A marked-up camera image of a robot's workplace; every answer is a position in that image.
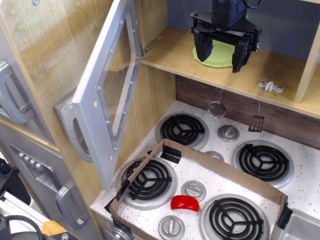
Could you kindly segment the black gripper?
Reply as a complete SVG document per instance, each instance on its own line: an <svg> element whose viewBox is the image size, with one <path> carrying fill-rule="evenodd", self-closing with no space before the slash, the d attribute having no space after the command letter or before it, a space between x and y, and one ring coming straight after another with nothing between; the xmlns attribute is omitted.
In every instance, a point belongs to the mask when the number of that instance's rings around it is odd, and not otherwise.
<svg viewBox="0 0 320 240"><path fill-rule="evenodd" d="M247 20L247 9L257 8L250 6L247 0L213 0L211 12L191 13L193 24L191 32L197 57L204 62L213 49L213 40L235 46L232 55L232 72L238 73L246 65L252 51L260 47L259 35L262 29Z"/></svg>

